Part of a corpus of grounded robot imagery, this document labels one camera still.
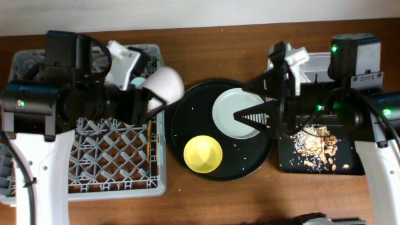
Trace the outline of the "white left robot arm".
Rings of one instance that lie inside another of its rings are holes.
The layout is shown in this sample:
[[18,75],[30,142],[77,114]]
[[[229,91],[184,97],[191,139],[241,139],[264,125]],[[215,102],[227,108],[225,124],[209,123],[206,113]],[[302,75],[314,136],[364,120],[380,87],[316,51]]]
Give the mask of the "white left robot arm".
[[45,57],[1,94],[1,137],[16,167],[17,223],[68,224],[68,167],[78,119],[147,123],[171,99],[159,69],[129,84],[143,52],[75,32],[49,31]]

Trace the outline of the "pink plastic cup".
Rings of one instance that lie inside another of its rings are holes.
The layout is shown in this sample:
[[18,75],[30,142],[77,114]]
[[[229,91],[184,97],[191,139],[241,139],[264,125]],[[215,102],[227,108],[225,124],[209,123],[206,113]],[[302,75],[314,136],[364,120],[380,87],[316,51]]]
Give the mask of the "pink plastic cup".
[[161,67],[150,75],[138,89],[146,88],[171,105],[184,96],[184,82],[171,67]]

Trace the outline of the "wooden chopstick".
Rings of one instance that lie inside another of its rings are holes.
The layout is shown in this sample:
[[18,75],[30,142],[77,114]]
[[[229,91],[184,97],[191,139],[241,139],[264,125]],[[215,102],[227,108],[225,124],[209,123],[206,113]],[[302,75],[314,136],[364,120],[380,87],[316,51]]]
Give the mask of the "wooden chopstick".
[[147,123],[147,150],[146,150],[146,154],[147,154],[147,162],[150,162],[150,155],[151,155],[151,128],[152,128],[152,121],[149,120]]

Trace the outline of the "yellow bowl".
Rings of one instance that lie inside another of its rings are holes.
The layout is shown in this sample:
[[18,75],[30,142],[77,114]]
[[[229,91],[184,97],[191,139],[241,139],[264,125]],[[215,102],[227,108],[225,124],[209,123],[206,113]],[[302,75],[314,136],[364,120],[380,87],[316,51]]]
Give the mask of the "yellow bowl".
[[186,143],[183,158],[189,169],[206,174],[219,167],[223,160],[223,150],[213,137],[201,135]]

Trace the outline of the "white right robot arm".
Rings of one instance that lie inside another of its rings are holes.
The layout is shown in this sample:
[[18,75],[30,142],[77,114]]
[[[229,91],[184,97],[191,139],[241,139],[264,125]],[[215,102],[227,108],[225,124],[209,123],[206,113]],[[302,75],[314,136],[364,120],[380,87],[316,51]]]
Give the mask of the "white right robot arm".
[[368,33],[331,39],[329,82],[307,82],[304,47],[271,46],[269,67],[244,90],[266,102],[234,113],[269,138],[293,136],[311,123],[344,126],[361,160],[378,224],[399,223],[399,92],[385,92],[381,41]]

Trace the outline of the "rice and peanut food scraps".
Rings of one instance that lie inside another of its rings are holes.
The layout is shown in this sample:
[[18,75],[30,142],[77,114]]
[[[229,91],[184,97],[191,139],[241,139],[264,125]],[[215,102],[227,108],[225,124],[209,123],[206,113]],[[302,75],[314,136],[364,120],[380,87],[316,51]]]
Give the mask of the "rice and peanut food scraps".
[[306,172],[339,171],[339,145],[345,139],[331,133],[327,126],[307,125],[302,131],[289,137],[293,150],[289,159],[289,167],[295,166],[305,169]]

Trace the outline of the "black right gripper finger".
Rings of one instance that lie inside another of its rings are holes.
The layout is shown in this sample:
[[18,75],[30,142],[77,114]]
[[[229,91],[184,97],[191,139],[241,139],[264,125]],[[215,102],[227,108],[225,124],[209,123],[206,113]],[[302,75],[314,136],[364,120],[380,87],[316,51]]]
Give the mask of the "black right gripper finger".
[[243,91],[262,97],[280,100],[283,98],[283,70],[273,68],[246,82]]
[[233,116],[236,121],[257,130],[278,130],[281,123],[280,108],[279,101],[271,100],[242,109]]

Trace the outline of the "light blue plastic cup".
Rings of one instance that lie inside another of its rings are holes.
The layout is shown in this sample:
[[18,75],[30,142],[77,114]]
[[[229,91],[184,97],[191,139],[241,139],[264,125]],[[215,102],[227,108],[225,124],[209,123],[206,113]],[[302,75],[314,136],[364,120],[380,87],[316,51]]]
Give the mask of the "light blue plastic cup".
[[146,79],[143,77],[135,77],[134,79],[131,80],[130,84],[139,87]]

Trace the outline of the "white round plate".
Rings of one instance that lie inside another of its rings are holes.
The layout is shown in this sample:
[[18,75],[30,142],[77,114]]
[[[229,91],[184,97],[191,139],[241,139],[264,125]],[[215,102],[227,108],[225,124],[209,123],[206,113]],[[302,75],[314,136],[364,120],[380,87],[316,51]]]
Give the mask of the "white round plate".
[[232,88],[217,97],[212,107],[212,118],[217,128],[230,138],[252,138],[259,131],[236,121],[234,113],[262,103],[264,100],[258,95],[243,91],[240,87]]

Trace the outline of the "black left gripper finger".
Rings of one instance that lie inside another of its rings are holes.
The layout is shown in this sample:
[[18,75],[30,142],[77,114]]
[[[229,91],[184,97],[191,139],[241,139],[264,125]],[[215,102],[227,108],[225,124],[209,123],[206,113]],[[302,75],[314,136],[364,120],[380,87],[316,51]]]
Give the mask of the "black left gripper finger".
[[139,59],[137,60],[137,63],[134,65],[131,71],[131,78],[133,78],[134,76],[138,77],[144,72],[144,69],[148,65],[148,62],[151,61],[151,57],[145,50],[141,48],[131,46],[128,47],[128,49],[140,53]]
[[135,88],[132,105],[131,124],[140,125],[147,123],[157,113],[163,111],[166,100],[148,88]]

